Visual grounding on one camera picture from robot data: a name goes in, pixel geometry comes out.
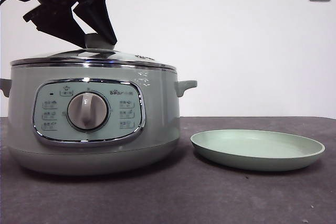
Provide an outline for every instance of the cooker lid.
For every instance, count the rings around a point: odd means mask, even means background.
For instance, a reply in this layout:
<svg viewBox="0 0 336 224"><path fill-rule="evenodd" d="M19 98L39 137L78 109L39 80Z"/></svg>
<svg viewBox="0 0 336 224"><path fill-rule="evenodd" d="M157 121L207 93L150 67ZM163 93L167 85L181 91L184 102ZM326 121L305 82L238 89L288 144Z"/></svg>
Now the cooker lid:
<svg viewBox="0 0 336 224"><path fill-rule="evenodd" d="M41 63L90 63L90 64L116 64L146 66L176 70L175 67L157 62L156 60L140 55L125 54L109 49L79 49L61 52L39 58L14 60L12 66L31 65Z"/></svg>

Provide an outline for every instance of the plate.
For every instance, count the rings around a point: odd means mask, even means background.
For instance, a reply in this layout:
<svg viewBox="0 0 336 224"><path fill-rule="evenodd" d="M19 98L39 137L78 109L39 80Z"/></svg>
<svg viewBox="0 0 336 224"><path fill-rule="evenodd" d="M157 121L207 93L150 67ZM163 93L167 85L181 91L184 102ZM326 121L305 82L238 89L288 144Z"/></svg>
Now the plate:
<svg viewBox="0 0 336 224"><path fill-rule="evenodd" d="M280 132L214 130L191 137L196 151L216 163L268 172L306 167L324 152L320 142Z"/></svg>

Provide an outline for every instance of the cooker handle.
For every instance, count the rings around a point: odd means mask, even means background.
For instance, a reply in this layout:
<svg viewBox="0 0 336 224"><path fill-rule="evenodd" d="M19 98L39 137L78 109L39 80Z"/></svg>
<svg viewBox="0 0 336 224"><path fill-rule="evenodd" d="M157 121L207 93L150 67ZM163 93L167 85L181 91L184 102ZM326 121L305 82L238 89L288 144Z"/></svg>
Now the cooker handle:
<svg viewBox="0 0 336 224"><path fill-rule="evenodd" d="M177 97L182 97L184 91L186 91L187 89L196 87L197 87L197 81L177 81L175 83Z"/></svg>
<svg viewBox="0 0 336 224"><path fill-rule="evenodd" d="M10 88L12 87L12 80L0 79L0 90L4 92L5 97L9 97Z"/></svg>

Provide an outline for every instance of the dark countertop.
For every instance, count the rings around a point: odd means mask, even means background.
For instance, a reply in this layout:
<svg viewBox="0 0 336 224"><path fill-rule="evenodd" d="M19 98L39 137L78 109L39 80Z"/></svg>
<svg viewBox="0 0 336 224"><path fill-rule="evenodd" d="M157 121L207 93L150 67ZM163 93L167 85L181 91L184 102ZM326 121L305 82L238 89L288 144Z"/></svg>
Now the dark countertop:
<svg viewBox="0 0 336 224"><path fill-rule="evenodd" d="M254 129L302 135L326 146L307 168L262 173L220 166L194 152L191 135ZM1 134L8 138L7 118ZM131 172L62 177L20 168L1 145L1 224L336 223L336 120L181 118L177 149Z"/></svg>

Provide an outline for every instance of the metal rim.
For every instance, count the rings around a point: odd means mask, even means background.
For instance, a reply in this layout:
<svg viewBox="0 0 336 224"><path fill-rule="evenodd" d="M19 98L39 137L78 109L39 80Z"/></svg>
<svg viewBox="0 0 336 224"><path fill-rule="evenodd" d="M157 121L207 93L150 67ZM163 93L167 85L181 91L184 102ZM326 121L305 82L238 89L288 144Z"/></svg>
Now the metal rim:
<svg viewBox="0 0 336 224"><path fill-rule="evenodd" d="M42 68L42 67L84 67L84 68L122 68L122 69L142 69L142 70L156 70L163 72L176 73L176 70L159 67L146 67L136 65L116 65L116 64L98 64L98 63L37 63L37 64L25 64L15 65L12 69L17 68Z"/></svg>
<svg viewBox="0 0 336 224"><path fill-rule="evenodd" d="M108 50L101 50L101 53L109 52ZM61 57L57 56L58 54L51 55L49 57L41 57L41 58L27 58L14 60L10 63L12 67L14 66L22 66L22 65L30 65L40 66L44 63L61 63L61 64L69 64L69 63L87 63L87 64L101 64L101 65L130 65L130 66L143 66L149 68L163 68L163 69L171 69L176 70L174 66L158 63L158 62L149 62L149 61L139 61L139 60L116 60L109 58L98 58L98 57Z"/></svg>

